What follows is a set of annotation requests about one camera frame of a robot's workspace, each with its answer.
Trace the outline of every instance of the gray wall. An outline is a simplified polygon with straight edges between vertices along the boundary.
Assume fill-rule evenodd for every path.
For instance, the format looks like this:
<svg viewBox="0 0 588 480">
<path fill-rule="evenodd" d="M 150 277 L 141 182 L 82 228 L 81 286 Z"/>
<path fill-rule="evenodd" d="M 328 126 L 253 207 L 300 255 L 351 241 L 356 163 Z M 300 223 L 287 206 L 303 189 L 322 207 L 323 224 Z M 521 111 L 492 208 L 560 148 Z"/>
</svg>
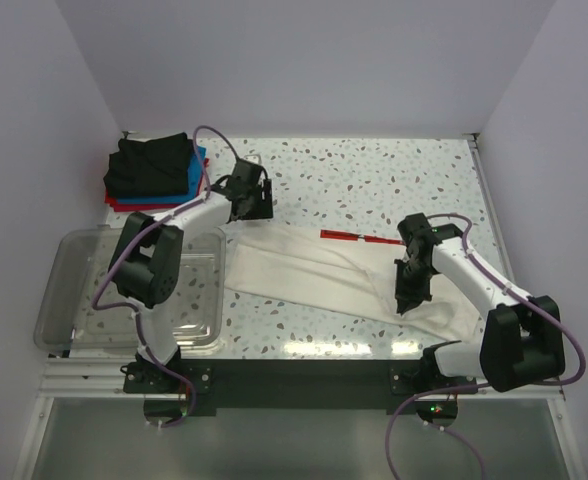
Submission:
<svg viewBox="0 0 588 480">
<path fill-rule="evenodd" d="M 32 413 L 32 330 L 58 241 L 101 218 L 117 135 L 54 2 L 0 2 L 0 479 Z"/>
<path fill-rule="evenodd" d="M 554 0 L 57 0 L 123 129 L 478 132 Z"/>
<path fill-rule="evenodd" d="M 481 136 L 517 280 L 557 299 L 588 357 L 588 0 L 558 0 Z M 567 388 L 588 461 L 588 370 Z"/>
</svg>

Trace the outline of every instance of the speckled table surface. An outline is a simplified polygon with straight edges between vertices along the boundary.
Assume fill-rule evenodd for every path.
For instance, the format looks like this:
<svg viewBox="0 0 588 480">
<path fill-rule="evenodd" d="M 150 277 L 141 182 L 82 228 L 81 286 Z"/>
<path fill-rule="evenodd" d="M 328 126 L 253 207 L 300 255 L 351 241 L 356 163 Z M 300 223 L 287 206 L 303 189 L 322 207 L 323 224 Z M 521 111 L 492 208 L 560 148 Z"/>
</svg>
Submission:
<svg viewBox="0 0 588 480">
<path fill-rule="evenodd" d="M 397 238 L 406 215 L 459 212 L 475 223 L 477 250 L 501 269 L 473 158 L 465 140 L 232 139 L 241 156 L 259 154 L 273 179 L 275 223 Z M 203 139 L 213 179 L 233 157 Z M 108 223 L 126 215 L 110 210 Z M 227 262 L 242 223 L 223 227 Z M 225 290 L 215 358 L 417 358 L 442 341 L 401 327 Z"/>
</svg>

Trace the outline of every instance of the beige fabric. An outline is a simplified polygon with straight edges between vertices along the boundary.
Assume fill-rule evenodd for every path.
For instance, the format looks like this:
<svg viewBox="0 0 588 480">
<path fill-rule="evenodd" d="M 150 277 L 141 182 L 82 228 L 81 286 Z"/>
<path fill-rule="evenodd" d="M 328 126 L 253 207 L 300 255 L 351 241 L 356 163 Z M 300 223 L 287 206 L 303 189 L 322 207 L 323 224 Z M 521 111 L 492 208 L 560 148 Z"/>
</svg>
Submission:
<svg viewBox="0 0 588 480">
<path fill-rule="evenodd" d="M 478 312 L 443 275 L 431 302 L 395 313 L 394 260 L 404 247 L 319 238 L 317 229 L 249 222 L 239 239 L 226 288 L 397 325 L 446 340 L 469 341 Z"/>
</svg>

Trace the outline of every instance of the folded black cloth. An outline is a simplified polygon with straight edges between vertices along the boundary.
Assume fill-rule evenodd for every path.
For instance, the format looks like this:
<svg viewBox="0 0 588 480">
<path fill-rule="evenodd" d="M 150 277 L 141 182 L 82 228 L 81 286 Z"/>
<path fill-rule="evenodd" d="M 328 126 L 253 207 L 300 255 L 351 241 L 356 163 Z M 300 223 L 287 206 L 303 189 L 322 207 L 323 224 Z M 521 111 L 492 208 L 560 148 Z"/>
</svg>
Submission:
<svg viewBox="0 0 588 480">
<path fill-rule="evenodd" d="M 103 181 L 112 198 L 157 197 L 188 193 L 187 167 L 194 153 L 185 133 L 147 142 L 118 142 Z"/>
</svg>

